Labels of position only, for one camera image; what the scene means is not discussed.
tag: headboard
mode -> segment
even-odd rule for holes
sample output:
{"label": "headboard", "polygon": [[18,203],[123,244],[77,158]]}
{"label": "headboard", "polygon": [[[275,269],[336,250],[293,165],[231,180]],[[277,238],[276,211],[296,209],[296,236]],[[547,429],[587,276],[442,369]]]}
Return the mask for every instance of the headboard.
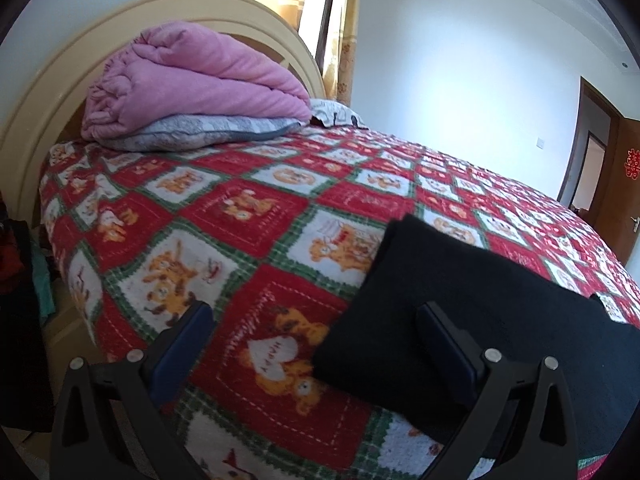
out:
{"label": "headboard", "polygon": [[324,97],[318,66],[299,35],[254,0],[139,0],[101,18],[38,72],[0,130],[0,189],[16,219],[31,221],[40,166],[59,140],[79,137],[87,87],[105,59],[141,30],[171,20],[230,34],[290,70],[311,97]]}

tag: metal bolt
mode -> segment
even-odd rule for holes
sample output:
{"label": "metal bolt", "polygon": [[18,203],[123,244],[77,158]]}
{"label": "metal bolt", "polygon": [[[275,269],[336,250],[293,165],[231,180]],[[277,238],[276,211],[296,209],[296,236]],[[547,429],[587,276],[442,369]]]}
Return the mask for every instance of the metal bolt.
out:
{"label": "metal bolt", "polygon": [[79,370],[83,365],[84,359],[82,359],[81,357],[74,357],[69,363],[69,368],[71,368],[72,370]]}
{"label": "metal bolt", "polygon": [[558,359],[555,357],[545,357],[545,366],[550,370],[556,370],[558,368]]}
{"label": "metal bolt", "polygon": [[487,361],[491,361],[492,363],[498,363],[500,362],[500,359],[502,359],[502,354],[500,353],[499,350],[496,350],[495,348],[487,348],[484,351],[484,357],[486,358]]}
{"label": "metal bolt", "polygon": [[133,350],[129,350],[127,353],[127,361],[130,363],[137,363],[142,361],[142,358],[145,356],[145,353],[140,348],[134,348]]}

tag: folded pink blanket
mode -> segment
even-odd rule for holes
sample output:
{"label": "folded pink blanket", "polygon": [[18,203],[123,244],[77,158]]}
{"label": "folded pink blanket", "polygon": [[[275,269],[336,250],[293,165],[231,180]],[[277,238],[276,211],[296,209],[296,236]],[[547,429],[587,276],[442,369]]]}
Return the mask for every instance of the folded pink blanket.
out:
{"label": "folded pink blanket", "polygon": [[113,139],[174,114],[311,117],[296,77],[197,23],[149,28],[113,54],[87,92],[82,138]]}

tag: red checkered bedspread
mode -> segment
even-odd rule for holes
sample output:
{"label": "red checkered bedspread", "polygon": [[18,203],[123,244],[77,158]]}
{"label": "red checkered bedspread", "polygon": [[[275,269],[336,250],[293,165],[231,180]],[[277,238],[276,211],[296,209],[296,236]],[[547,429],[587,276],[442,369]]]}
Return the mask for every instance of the red checkered bedspread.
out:
{"label": "red checkered bedspread", "polygon": [[176,407],[178,436],[212,478],[407,480],[433,460],[439,444],[400,416],[311,376],[390,218],[413,213],[640,324],[637,285],[573,213],[369,130],[166,154],[69,142],[52,148],[40,195],[60,270],[109,359],[144,348],[193,296],[213,307],[219,325]]}

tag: pillow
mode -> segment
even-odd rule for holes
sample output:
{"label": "pillow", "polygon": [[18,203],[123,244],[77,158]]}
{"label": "pillow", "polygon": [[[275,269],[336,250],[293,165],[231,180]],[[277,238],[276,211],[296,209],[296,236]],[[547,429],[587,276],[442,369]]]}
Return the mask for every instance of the pillow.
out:
{"label": "pillow", "polygon": [[338,101],[311,99],[311,115],[327,127],[357,126],[366,128],[356,112]]}
{"label": "pillow", "polygon": [[96,141],[123,152],[185,152],[222,142],[273,139],[294,133],[303,124],[293,118],[179,114],[154,121],[127,137]]}

